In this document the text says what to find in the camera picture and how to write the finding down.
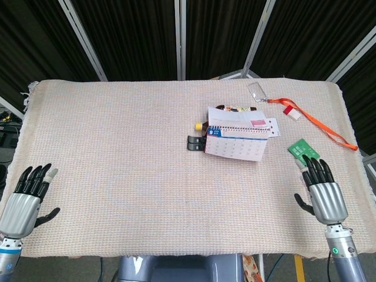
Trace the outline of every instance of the textured cloth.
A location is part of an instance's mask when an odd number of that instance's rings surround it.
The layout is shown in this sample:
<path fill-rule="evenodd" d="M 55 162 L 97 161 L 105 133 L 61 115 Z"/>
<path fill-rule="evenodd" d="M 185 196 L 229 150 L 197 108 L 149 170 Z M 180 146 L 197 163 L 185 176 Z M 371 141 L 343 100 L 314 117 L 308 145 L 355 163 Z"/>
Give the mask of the textured cloth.
<path fill-rule="evenodd" d="M 347 209 L 359 252 L 376 251 L 376 208 L 359 151 L 337 145 L 284 106 L 256 103 L 257 81 L 269 98 L 290 98 L 355 143 L 338 86 L 290 79 L 185 82 L 42 81 L 32 91 L 9 168 L 1 210 L 21 173 L 51 162 L 59 173 L 40 215 L 60 207 L 27 237 L 23 256 L 118 256 L 297 253 L 325 257 L 325 226 L 294 193 L 307 189 L 287 148 L 304 138 L 327 161 Z M 207 107 L 256 106 L 277 118 L 280 137 L 261 162 L 187 150 L 187 135 Z"/>

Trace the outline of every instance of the binder clip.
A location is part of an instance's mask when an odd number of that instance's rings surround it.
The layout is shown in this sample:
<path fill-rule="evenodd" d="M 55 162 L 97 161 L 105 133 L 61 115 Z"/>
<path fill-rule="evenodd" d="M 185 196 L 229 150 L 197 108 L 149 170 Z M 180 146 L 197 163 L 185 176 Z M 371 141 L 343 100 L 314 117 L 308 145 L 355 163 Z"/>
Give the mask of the binder clip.
<path fill-rule="evenodd" d="M 187 149 L 189 151 L 204 151 L 206 137 L 188 136 Z"/>

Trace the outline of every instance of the calendar page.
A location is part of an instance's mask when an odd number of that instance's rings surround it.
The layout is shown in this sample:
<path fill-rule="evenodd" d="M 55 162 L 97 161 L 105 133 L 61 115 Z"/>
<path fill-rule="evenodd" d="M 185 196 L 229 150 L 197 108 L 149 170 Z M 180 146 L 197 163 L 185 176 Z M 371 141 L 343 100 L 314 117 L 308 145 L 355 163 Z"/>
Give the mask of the calendar page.
<path fill-rule="evenodd" d="M 208 108 L 205 153 L 231 159 L 260 161 L 270 129 L 260 110 L 226 112 Z"/>
<path fill-rule="evenodd" d="M 268 136 L 268 128 L 209 127 L 205 153 L 231 159 L 260 161 Z"/>

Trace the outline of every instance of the robotic arm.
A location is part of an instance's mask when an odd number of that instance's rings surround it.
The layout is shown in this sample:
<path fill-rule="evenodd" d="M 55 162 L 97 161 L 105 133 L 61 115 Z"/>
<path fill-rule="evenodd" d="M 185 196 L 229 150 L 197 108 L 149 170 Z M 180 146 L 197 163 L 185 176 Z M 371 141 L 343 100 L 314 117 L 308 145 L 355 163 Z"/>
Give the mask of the robotic arm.
<path fill-rule="evenodd" d="M 307 205 L 299 194 L 294 195 L 296 202 L 303 210 L 327 226 L 325 237 L 340 280 L 367 282 L 351 237 L 352 230 L 342 225 L 348 213 L 339 185 L 334 182 L 331 170 L 324 160 L 318 162 L 306 155 L 303 155 L 303 158 L 307 167 L 298 160 L 296 164 L 302 172 L 312 206 Z"/>
<path fill-rule="evenodd" d="M 4 236 L 0 244 L 0 282 L 11 280 L 21 255 L 21 240 L 30 235 L 34 228 L 53 219 L 60 211 L 57 207 L 48 215 L 37 218 L 49 184 L 58 172 L 53 169 L 45 176 L 50 168 L 50 163 L 45 167 L 38 166 L 34 171 L 32 167 L 28 167 L 21 174 L 14 193 L 6 203 L 0 219 L 0 233 Z"/>

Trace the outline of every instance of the orange lanyard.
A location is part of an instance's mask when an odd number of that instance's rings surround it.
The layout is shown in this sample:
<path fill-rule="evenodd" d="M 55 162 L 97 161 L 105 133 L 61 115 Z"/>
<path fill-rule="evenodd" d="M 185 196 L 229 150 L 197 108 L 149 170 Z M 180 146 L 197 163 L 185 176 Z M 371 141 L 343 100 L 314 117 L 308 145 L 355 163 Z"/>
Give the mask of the orange lanyard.
<path fill-rule="evenodd" d="M 268 103 L 280 103 L 284 106 L 291 106 L 293 107 L 294 109 L 297 109 L 299 110 L 302 114 L 304 114 L 307 119 L 309 119 L 312 123 L 314 123 L 315 125 L 317 125 L 330 139 L 332 139 L 333 141 L 335 141 L 337 144 L 341 145 L 341 146 L 344 146 L 344 147 L 348 147 L 354 151 L 358 150 L 358 146 L 356 145 L 352 145 L 350 143 L 348 143 L 341 135 L 339 135 L 337 132 L 331 130 L 329 127 L 327 127 L 325 124 L 323 124 L 322 122 L 320 122 L 319 120 L 315 119 L 313 116 L 309 115 L 307 112 L 305 112 L 304 110 L 300 109 L 292 100 L 290 99 L 287 99 L 287 98 L 279 98 L 279 99 L 267 99 L 267 102 Z"/>

